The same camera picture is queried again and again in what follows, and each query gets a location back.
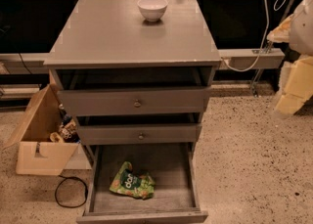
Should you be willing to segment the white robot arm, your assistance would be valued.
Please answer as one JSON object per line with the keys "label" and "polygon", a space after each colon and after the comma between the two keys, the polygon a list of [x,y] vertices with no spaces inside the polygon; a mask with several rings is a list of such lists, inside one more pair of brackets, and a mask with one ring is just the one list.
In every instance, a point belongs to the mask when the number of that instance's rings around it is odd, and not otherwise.
{"label": "white robot arm", "polygon": [[313,0],[302,0],[267,39],[288,43],[299,54],[296,61],[282,66],[273,107],[277,115],[293,115],[313,96]]}

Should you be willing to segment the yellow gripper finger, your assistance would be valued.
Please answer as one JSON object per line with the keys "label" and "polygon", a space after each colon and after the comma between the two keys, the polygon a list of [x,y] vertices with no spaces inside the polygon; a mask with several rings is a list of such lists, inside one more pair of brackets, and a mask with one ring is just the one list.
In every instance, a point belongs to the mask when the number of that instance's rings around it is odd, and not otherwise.
{"label": "yellow gripper finger", "polygon": [[274,112],[293,115],[313,96],[313,57],[301,55],[294,63],[284,62],[275,95]]}
{"label": "yellow gripper finger", "polygon": [[292,18],[293,15],[289,15],[277,27],[271,30],[267,35],[267,40],[274,43],[289,43]]}

